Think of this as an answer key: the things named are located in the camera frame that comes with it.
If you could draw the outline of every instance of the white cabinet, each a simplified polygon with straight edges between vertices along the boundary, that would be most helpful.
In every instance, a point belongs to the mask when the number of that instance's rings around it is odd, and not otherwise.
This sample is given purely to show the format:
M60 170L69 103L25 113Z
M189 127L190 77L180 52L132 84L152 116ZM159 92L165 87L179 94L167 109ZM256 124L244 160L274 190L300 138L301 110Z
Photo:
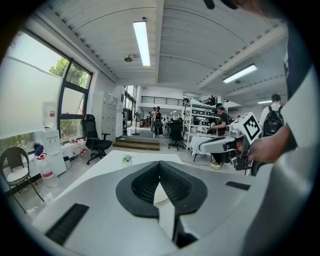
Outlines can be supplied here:
M116 141L117 104L118 99L108 92L100 91L93 95L92 115L95 117L96 131L101 140L104 138L102 134L110 134L105 139Z

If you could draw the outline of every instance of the tile floor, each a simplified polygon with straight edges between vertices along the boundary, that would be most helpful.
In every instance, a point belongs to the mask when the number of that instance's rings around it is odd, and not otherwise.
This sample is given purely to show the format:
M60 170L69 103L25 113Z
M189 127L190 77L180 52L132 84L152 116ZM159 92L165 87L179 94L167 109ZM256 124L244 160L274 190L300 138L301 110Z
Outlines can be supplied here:
M130 149L130 148L120 148L111 146L105 152L109 153L112 150L119 151L127 151L127 152L137 152L137 153L152 153L152 154L177 154L180 159L183 161L184 165L192 166L198 169L213 171L210 167L210 156L208 155L198 155L196 157L195 163L193 163L194 157L191 156L191 151L186 151L185 148L179 148L179 151L174 152L172 149L169 149L167 144L170 143L170 140L167 136L162 138L154 136L154 134L150 133L149 129L140 128L140 135L131 136L131 138L139 137L149 138L149 139L157 139L160 141L160 151L148 151L148 150L139 150L139 149ZM94 164L96 164L100 159L97 158L90 162L90 165L87 165L86 162L90 158L90 154L86 153L81 160L74 160L71 162L71 168L66 172L61 174L58 177L58 185L55 187L47 187L42 179L37 181L37 185L35 188L39 192L39 194L44 199L44 202L40 200L35 191L31 186L24 188L21 191L21 194L16 193L15 196L17 200L22 204L27 214L24 214L19 205L15 202L13 197L9 198L9 202L11 203L14 211L19 215L25 218L27 221L32 222L32 220L39 214L39 212L52 203L54 199L62 193L68 186L70 186L75 180L77 180L81 175L83 175L87 170L89 170ZM231 164L224 164L222 169L218 172L228 172L228 173L237 173L240 175L244 175L243 172L236 171ZM168 219L173 220L174 216L174 207L171 202L167 199L163 202L157 203L155 205L159 208L160 211L160 220L159 224L163 228L163 230L168 234L168 236L172 235L173 230L173 222L167 221Z

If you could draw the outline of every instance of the window frame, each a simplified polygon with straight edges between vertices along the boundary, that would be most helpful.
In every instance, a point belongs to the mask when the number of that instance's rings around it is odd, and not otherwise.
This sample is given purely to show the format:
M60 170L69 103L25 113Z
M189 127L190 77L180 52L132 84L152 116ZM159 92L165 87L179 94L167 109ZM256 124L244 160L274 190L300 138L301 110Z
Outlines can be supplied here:
M68 61L68 64L65 66L65 69L64 69L64 72L63 72L63 75L62 75L60 93L59 93L59 97L57 99L56 128L59 131L59 137L61 137L61 127L60 127L61 120L84 119L85 116L86 116L88 96L89 96L89 90L90 90L91 81L92 81L92 77L93 77L93 72L90 72L89 70L87 70L81 64L79 64L78 62L74 61L73 58L69 57L68 55L63 53L61 50L57 49L52 44L50 44L49 42L44 40L42 37L40 37L36 33L32 32L28 28L24 27L24 28L21 29L21 31L26 33L28 36L32 37L33 39L35 39L39 43L43 44L44 46L46 46L50 50L56 52L57 54L59 54L61 57L65 58ZM74 84L72 82L67 81L67 76L68 76L68 73L69 73L69 70L70 70L72 64L75 64L76 66L81 68L84 72L88 73L89 77L87 79L87 83L88 83L87 89L83 88L83 87L81 87L81 86L79 86L77 84ZM62 101L63 101L63 98L64 98L65 88L68 88L68 89L71 89L71 90L74 90L76 92L80 92L80 93L84 94L82 114L62 114Z

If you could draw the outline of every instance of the table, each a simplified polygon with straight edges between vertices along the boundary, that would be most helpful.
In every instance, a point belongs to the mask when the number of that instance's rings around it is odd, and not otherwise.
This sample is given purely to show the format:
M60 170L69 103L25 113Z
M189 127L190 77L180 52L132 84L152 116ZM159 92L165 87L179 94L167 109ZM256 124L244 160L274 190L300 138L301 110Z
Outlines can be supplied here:
M202 151L199 150L199 145L203 142L209 141L212 138L210 137L203 137L203 136L193 136L191 139L191 143L190 143L190 147L192 148L191 151L191 155L194 156L193 161L196 160L196 157L198 154L202 154L202 155L209 155L210 153L204 153Z
M108 173L115 172L128 167L129 166L128 164L122 163L122 158L124 155L133 156L132 163L130 165L138 165L138 164L143 164L143 163L153 162L153 161L171 161L178 164L183 164L179 156L176 154L136 153L136 152L112 150L103 159L101 159L94 166L92 166L87 172L85 172L81 177L79 177L74 183L72 183L69 187L67 187L66 190L63 191L59 196L57 196L55 200L63 197L69 191L71 191L75 187L79 186L81 183L93 177L103 175L103 174L108 174ZM167 198L168 198L167 194L163 190L162 186L159 184L159 186L155 191L154 203L156 204L156 203L162 202Z

